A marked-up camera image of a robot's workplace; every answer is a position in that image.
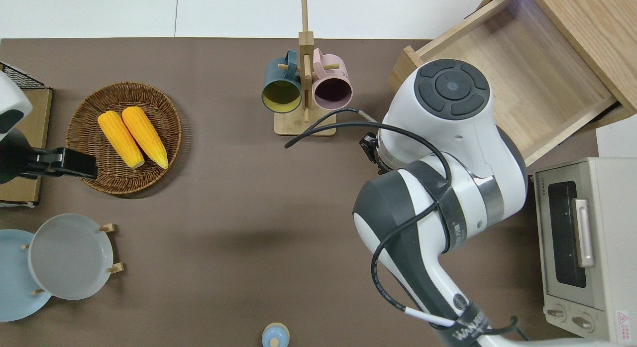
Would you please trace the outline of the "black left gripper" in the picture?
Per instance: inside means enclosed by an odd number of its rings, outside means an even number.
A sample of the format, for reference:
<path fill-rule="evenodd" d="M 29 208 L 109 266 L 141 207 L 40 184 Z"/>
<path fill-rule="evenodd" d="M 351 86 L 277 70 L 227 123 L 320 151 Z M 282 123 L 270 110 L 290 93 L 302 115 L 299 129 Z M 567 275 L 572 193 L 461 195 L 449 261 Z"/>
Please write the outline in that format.
<path fill-rule="evenodd" d="M 91 155 L 66 147 L 57 149 L 34 149 L 27 138 L 17 129 L 12 129 L 0 143 L 0 183 L 14 178 L 73 177 L 95 180 L 98 178 L 97 159 Z"/>

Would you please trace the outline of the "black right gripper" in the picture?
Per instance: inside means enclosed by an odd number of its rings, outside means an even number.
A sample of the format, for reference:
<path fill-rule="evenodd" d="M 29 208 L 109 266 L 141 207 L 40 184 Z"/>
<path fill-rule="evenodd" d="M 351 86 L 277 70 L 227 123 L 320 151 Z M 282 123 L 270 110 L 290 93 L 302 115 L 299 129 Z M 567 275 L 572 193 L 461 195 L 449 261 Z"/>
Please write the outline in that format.
<path fill-rule="evenodd" d="M 375 165 L 378 165 L 378 139 L 376 137 L 376 134 L 372 132 L 366 133 L 363 138 L 360 139 L 359 145 L 364 154 L 366 154 L 369 161 L 371 161 L 371 163 Z"/>

